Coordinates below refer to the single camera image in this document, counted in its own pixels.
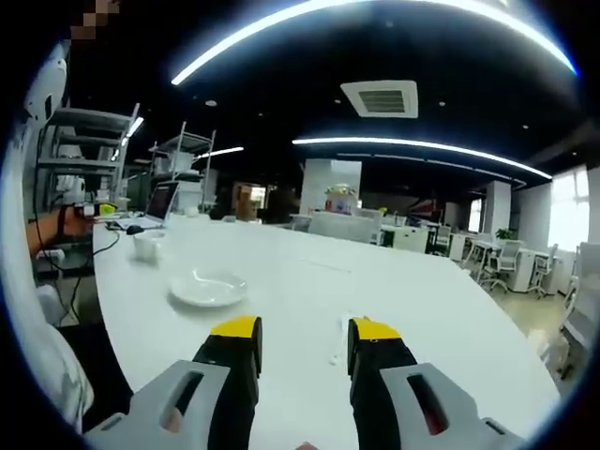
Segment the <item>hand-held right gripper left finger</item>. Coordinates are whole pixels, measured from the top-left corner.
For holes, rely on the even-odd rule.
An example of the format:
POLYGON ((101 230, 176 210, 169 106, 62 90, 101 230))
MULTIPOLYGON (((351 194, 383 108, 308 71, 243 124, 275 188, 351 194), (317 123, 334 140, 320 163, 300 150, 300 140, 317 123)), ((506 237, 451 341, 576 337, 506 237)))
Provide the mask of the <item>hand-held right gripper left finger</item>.
POLYGON ((91 449, 246 449, 259 401, 262 320, 243 315, 212 329, 83 438, 91 449))

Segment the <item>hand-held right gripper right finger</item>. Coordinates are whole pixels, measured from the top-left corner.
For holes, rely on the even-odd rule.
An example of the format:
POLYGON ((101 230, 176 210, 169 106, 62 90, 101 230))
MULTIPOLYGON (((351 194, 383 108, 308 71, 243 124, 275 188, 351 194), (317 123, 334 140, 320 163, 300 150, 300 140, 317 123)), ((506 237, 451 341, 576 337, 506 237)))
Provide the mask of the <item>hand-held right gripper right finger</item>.
POLYGON ((521 449, 474 398, 382 322, 348 320, 350 403, 361 449, 521 449))

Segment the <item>person's left hand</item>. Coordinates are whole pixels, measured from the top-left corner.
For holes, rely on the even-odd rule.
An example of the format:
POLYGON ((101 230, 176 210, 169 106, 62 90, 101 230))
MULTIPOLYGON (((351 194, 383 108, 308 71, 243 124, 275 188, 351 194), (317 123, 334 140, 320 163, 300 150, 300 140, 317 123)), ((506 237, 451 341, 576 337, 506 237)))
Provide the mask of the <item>person's left hand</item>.
POLYGON ((61 236, 82 237, 87 235, 95 223, 93 217, 85 216, 79 206, 62 206, 58 213, 57 231, 61 236))

